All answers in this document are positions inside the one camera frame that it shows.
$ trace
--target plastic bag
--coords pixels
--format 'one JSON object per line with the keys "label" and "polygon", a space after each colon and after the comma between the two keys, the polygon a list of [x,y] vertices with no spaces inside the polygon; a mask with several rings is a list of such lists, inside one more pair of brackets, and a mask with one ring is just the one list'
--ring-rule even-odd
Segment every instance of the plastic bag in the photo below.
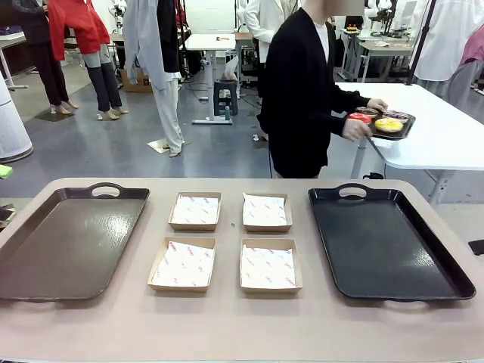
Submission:
{"label": "plastic bag", "polygon": [[237,81],[237,76],[235,76],[235,69],[239,63],[239,57],[235,56],[229,62],[225,64],[225,72],[222,74],[222,79],[224,81]]}

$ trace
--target hand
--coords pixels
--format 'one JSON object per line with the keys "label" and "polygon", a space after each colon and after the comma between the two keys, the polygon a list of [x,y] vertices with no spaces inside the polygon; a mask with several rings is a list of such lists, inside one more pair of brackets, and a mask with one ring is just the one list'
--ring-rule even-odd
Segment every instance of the hand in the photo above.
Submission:
{"label": "hand", "polygon": [[347,119],[345,122],[345,126],[343,127],[343,137],[350,140],[356,141],[365,136],[369,138],[372,136],[371,130],[359,119]]}
{"label": "hand", "polygon": [[374,108],[375,110],[379,110],[380,112],[385,112],[388,108],[388,104],[380,100],[379,98],[372,98],[368,102],[367,107]]}

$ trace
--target red jacket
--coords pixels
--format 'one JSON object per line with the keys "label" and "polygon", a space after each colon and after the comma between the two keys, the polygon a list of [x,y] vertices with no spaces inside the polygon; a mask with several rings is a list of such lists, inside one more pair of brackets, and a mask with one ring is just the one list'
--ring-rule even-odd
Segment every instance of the red jacket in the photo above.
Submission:
{"label": "red jacket", "polygon": [[74,29],[77,45],[82,54],[101,50],[110,37],[91,0],[50,0],[48,20],[51,29],[52,50],[57,61],[64,60],[64,27]]}

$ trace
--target pink garment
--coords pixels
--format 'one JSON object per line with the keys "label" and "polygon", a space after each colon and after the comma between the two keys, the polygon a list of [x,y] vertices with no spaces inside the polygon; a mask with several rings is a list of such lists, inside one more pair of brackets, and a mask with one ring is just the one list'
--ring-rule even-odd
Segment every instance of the pink garment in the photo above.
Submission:
{"label": "pink garment", "polygon": [[474,32],[467,40],[461,64],[465,64],[469,59],[484,61],[484,26]]}

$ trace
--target table leg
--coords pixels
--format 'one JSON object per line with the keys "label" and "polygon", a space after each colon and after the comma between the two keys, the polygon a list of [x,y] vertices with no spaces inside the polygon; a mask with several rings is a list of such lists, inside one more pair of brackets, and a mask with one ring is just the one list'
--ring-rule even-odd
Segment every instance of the table leg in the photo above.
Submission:
{"label": "table leg", "polygon": [[240,97],[240,78],[242,77],[242,45],[237,42],[237,56],[239,57],[239,63],[237,63],[237,97]]}
{"label": "table leg", "polygon": [[444,197],[448,186],[451,184],[452,178],[454,178],[455,170],[444,170],[439,176],[436,182],[436,186],[433,188],[430,194],[429,203],[433,206],[439,204]]}
{"label": "table leg", "polygon": [[354,40],[355,42],[355,47],[358,47],[357,53],[356,53],[356,65],[355,68],[353,69],[353,82],[358,81],[358,76],[360,73],[360,68],[361,68],[361,56],[363,55],[363,47],[360,46],[360,44]]}
{"label": "table leg", "polygon": [[231,125],[231,119],[225,119],[225,116],[215,116],[213,103],[213,60],[215,59],[215,51],[206,52],[207,65],[205,68],[206,74],[206,89],[209,94],[209,116],[206,119],[194,119],[191,123],[194,125]]}
{"label": "table leg", "polygon": [[368,66],[370,65],[371,53],[368,52],[366,56],[366,64],[365,64],[365,71],[363,72],[363,78],[361,79],[361,83],[365,83],[366,75],[368,73]]}
{"label": "table leg", "polygon": [[363,138],[358,145],[358,151],[356,152],[355,162],[353,163],[353,170],[351,171],[351,179],[358,179],[360,176],[361,165],[363,164],[363,158],[365,157],[366,147],[368,145],[368,139]]}
{"label": "table leg", "polygon": [[3,54],[3,49],[0,48],[0,60],[2,60],[3,69],[5,71],[5,75],[7,76],[7,87],[9,89],[16,89],[16,88],[28,88],[26,85],[15,85],[14,80],[12,79],[12,75],[10,74],[10,70],[8,69],[7,60],[5,59],[5,55]]}

